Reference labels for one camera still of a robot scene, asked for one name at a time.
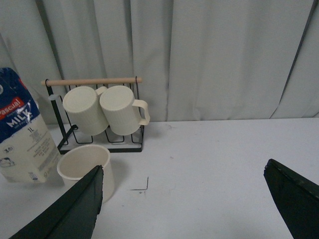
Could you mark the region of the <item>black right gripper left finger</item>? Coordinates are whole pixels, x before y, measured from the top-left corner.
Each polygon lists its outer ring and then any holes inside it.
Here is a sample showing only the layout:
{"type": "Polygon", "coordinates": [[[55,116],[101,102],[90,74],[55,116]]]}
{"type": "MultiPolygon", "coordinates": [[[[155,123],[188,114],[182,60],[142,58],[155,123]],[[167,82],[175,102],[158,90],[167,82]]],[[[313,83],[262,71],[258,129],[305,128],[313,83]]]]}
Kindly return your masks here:
{"type": "Polygon", "coordinates": [[[103,201],[104,173],[92,168],[12,239],[90,239],[103,201]]]}

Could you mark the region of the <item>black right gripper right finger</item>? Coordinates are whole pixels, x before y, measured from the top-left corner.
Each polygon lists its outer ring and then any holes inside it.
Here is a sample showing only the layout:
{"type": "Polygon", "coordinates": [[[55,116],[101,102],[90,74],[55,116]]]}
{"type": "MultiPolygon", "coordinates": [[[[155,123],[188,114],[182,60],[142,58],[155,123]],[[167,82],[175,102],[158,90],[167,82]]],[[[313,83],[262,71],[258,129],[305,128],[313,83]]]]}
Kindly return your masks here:
{"type": "Polygon", "coordinates": [[[319,237],[319,186],[269,159],[264,178],[288,230],[295,239],[319,237]]]}

